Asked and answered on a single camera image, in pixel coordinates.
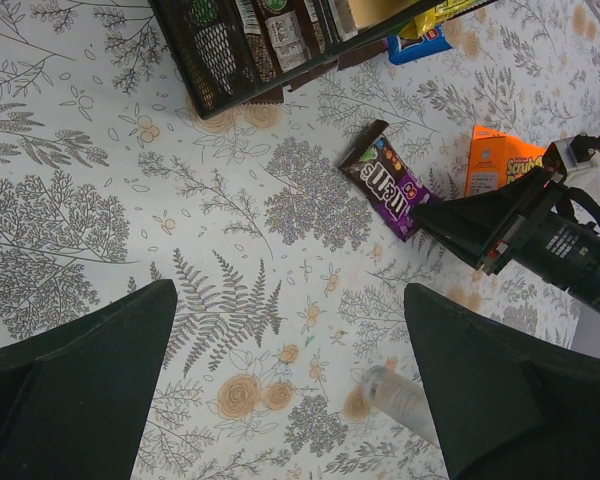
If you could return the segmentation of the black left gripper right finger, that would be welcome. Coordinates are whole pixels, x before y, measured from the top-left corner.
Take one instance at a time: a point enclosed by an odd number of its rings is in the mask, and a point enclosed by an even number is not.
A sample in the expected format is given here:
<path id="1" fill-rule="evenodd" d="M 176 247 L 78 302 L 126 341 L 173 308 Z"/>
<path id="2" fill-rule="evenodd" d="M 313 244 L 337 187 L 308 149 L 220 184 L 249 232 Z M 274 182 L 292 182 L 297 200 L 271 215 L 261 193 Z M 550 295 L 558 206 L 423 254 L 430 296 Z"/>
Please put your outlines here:
<path id="1" fill-rule="evenodd" d="M 600 359 L 419 283 L 405 320 L 452 479 L 600 479 Z"/>

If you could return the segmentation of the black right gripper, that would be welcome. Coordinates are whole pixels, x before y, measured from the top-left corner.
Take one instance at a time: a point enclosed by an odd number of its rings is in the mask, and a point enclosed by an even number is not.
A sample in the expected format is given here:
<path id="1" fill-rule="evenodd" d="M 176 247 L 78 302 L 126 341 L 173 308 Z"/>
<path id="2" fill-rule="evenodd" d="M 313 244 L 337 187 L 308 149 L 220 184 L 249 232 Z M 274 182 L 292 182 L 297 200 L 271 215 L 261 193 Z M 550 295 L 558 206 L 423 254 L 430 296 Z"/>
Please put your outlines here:
<path id="1" fill-rule="evenodd" d="M 468 265 L 499 273 L 514 260 L 600 313 L 600 206 L 566 181 L 600 154 L 600 135 L 550 145 L 534 167 L 491 192 L 412 210 L 418 226 Z"/>

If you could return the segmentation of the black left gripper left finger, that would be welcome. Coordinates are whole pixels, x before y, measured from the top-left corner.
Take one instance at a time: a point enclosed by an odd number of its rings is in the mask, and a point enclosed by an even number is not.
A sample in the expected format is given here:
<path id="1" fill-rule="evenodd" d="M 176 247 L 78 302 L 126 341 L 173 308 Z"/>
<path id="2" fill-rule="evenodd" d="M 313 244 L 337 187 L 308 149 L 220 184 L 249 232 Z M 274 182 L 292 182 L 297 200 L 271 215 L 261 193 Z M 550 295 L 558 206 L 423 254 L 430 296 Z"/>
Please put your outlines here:
<path id="1" fill-rule="evenodd" d="M 0 348 L 0 479 L 128 479 L 171 334 L 172 281 Z"/>

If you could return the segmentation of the dark purple M&M's bag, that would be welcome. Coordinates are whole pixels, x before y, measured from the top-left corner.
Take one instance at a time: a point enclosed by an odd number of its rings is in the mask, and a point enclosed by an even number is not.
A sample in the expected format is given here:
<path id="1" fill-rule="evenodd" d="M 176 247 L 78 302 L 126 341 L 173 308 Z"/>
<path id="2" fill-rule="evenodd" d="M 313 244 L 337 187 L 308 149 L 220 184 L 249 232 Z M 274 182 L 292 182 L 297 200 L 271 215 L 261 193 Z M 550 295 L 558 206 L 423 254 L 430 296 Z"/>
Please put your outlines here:
<path id="1" fill-rule="evenodd" d="M 406 242 L 419 229 L 412 210 L 440 198 L 401 159 L 376 119 L 353 142 L 338 169 L 365 195 L 396 237 Z"/>

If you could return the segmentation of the blue M&M's candy bag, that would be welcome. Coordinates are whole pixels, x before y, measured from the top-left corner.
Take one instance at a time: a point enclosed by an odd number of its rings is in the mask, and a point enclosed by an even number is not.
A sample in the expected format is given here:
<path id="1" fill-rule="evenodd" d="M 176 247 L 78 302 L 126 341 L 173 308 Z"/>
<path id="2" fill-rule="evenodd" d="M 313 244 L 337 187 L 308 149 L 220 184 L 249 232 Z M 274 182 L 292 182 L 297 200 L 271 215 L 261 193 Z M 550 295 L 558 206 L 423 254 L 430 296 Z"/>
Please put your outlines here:
<path id="1" fill-rule="evenodd" d="M 427 31 L 416 40 L 398 35 L 389 36 L 387 46 L 388 59 L 393 65 L 403 65 L 452 49 L 441 25 Z"/>

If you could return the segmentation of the brown chocolate bar wrapper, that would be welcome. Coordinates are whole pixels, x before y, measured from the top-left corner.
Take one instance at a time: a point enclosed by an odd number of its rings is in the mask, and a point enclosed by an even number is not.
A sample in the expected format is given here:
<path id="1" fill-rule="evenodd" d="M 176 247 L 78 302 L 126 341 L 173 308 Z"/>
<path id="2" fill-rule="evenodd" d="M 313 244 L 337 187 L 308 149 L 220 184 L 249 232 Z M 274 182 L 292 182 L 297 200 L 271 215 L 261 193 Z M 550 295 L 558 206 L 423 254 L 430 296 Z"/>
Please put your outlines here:
<path id="1" fill-rule="evenodd" d="M 325 52 L 325 34 L 313 1 L 255 0 L 252 4 L 282 73 Z"/>

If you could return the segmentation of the brown purple chocolate bar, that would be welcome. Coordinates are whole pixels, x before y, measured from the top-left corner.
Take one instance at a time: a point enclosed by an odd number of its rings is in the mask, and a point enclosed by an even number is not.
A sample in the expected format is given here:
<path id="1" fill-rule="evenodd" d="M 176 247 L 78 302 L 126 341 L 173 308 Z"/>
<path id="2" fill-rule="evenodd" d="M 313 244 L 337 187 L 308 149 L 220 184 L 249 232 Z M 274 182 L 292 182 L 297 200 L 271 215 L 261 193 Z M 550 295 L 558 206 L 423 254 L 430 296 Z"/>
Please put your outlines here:
<path id="1" fill-rule="evenodd" d="M 242 78 L 238 81 L 237 96 L 250 104 L 280 105 L 284 102 L 283 88 L 276 86 L 265 90 L 276 78 L 277 72 L 256 16 L 254 2 L 235 1 L 235 6 L 246 42 L 244 50 L 240 51 L 245 64 Z"/>

